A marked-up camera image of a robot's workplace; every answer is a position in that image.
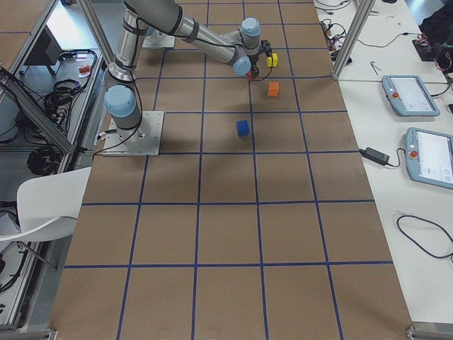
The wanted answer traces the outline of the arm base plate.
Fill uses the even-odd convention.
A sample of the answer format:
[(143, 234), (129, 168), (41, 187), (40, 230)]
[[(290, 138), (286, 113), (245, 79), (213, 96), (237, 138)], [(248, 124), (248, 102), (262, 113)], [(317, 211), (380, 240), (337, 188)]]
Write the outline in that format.
[(145, 35), (142, 47), (148, 50), (172, 49), (175, 45), (175, 38), (150, 27)]
[(144, 111), (141, 125), (130, 131), (117, 129), (111, 118), (109, 129), (114, 132), (106, 135), (101, 154), (107, 157), (158, 156), (163, 124), (163, 111)]

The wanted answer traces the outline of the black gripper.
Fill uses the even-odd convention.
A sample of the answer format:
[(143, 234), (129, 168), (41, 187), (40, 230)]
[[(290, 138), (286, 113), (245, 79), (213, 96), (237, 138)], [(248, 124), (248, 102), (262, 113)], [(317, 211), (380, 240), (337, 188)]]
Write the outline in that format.
[(249, 55), (248, 58), (251, 63), (251, 69), (253, 69), (253, 73), (251, 70), (248, 71), (248, 81), (253, 81), (253, 76), (258, 77), (259, 75), (259, 69), (257, 66), (257, 63), (259, 61), (259, 54)]

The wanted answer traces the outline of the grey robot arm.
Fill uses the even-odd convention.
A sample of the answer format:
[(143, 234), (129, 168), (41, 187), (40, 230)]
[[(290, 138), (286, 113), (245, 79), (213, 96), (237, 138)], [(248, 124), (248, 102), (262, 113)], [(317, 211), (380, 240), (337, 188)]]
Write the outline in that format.
[[(172, 66), (186, 64), (201, 68), (201, 63), (205, 61), (205, 55), (212, 59), (228, 65), (233, 72), (239, 76), (251, 74), (253, 77), (259, 75), (257, 62), (259, 55), (264, 53), (262, 41), (260, 39), (260, 23), (256, 18), (243, 18), (242, 12), (239, 13), (239, 5), (233, 4), (233, 14), (239, 14), (238, 21), (242, 19), (241, 25), (227, 33), (217, 34), (211, 31), (205, 24), (215, 24), (210, 18), (212, 15), (208, 7), (208, 1), (203, 4), (189, 4), (189, 8), (180, 5), (176, 1), (123, 1), (125, 6), (125, 17), (122, 23), (122, 32), (118, 41), (117, 50), (114, 60), (109, 63), (106, 73), (107, 94), (110, 88), (120, 86), (121, 90), (126, 90), (129, 95), (136, 94), (133, 81), (135, 76), (145, 75), (145, 68), (149, 62), (158, 60), (151, 56), (152, 49), (145, 49), (143, 54), (143, 44), (147, 37), (158, 38), (159, 33), (176, 40), (181, 39), (182, 43), (193, 46), (192, 49), (182, 50), (182, 52), (170, 52), (170, 59), (166, 57), (167, 51), (160, 52), (157, 56), (159, 61), (163, 62), (162, 70), (169, 74), (176, 71), (170, 71)], [(195, 14), (204, 14), (201, 22), (191, 16), (190, 10), (195, 9)], [(132, 109), (131, 113), (127, 112), (123, 117), (121, 111), (118, 115), (110, 111), (113, 120), (120, 126), (119, 134), (135, 131), (138, 127), (138, 104)], [(232, 145), (233, 140), (246, 141), (251, 140), (248, 137), (248, 130), (245, 136), (238, 135), (236, 127), (233, 126), (233, 113), (215, 113), (207, 115), (204, 118), (204, 132), (200, 141), (207, 137), (208, 146), (215, 142), (226, 142)], [(170, 113), (163, 120), (164, 142), (182, 143), (189, 142), (188, 137), (194, 137), (195, 125), (199, 125), (201, 133), (202, 114), (201, 113)]]

